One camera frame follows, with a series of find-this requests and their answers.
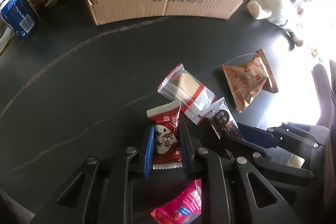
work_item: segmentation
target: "brown snack wrapper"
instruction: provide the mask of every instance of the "brown snack wrapper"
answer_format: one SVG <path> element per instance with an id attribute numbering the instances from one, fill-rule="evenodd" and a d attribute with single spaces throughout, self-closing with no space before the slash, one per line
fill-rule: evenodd
<path id="1" fill-rule="evenodd" d="M 260 92 L 277 93 L 274 75 L 262 49 L 256 51 L 253 59 L 239 66 L 222 66 L 237 110 L 243 112 Z"/>

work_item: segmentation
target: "candy wrapper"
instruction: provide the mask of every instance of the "candy wrapper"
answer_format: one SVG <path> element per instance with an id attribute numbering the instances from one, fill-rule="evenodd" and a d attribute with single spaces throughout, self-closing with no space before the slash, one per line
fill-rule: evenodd
<path id="1" fill-rule="evenodd" d="M 244 140 L 244 136 L 241 134 L 235 119 L 227 108 L 224 97 L 203 110 L 201 115 L 210 120 L 218 138 L 221 138 L 224 131 L 228 135 Z"/>
<path id="2" fill-rule="evenodd" d="M 224 66 L 227 82 L 239 112 L 243 112 L 260 92 L 277 93 L 278 87 L 262 49 L 239 66 Z"/>
<path id="3" fill-rule="evenodd" d="M 179 196 L 152 211 L 160 224 L 189 224 L 201 214 L 201 180 L 195 180 Z"/>
<path id="4" fill-rule="evenodd" d="M 175 100 L 147 111 L 148 119 L 155 124 L 156 154 L 154 155 L 153 169 L 182 167 L 177 130 L 180 109 L 180 101 Z"/>
<path id="5" fill-rule="evenodd" d="M 202 120 L 201 111 L 217 99 L 211 90 L 184 69 L 183 64 L 167 75 L 157 91 L 170 100 L 179 99 L 181 111 L 195 124 Z"/>

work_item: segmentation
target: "pink snack package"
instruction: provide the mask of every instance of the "pink snack package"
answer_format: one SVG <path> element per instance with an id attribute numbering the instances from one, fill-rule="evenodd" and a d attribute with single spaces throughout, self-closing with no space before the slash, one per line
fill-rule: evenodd
<path id="1" fill-rule="evenodd" d="M 189 224 L 201 214 L 201 180 L 195 180 L 179 196 L 152 211 L 160 224 Z"/>

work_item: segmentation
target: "triangular cutout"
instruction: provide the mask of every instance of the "triangular cutout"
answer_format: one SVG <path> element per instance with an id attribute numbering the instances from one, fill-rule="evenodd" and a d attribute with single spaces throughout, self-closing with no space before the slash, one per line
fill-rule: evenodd
<path id="1" fill-rule="evenodd" d="M 254 173 L 249 173 L 247 177 L 250 181 L 254 199 L 258 208 L 264 208 L 277 202 L 276 197 L 270 192 L 270 190 L 267 189 L 267 187 L 258 179 Z"/>
<path id="2" fill-rule="evenodd" d="M 76 179 L 58 198 L 57 203 L 70 208 L 75 208 L 82 190 L 84 180 L 85 180 L 85 174 L 84 173 L 79 174 L 78 177 L 76 177 Z"/>

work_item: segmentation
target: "red candy wrapper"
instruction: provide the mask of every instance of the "red candy wrapper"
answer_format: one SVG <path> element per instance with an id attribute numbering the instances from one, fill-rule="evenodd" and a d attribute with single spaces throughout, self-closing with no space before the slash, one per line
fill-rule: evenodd
<path id="1" fill-rule="evenodd" d="M 147 111 L 147 117 L 155 126 L 156 153 L 153 169 L 182 167 L 179 146 L 179 114 L 181 103 L 175 100 Z"/>
<path id="2" fill-rule="evenodd" d="M 160 224 L 189 224 L 201 214 L 201 180 L 195 180 L 179 196 L 152 211 Z"/>

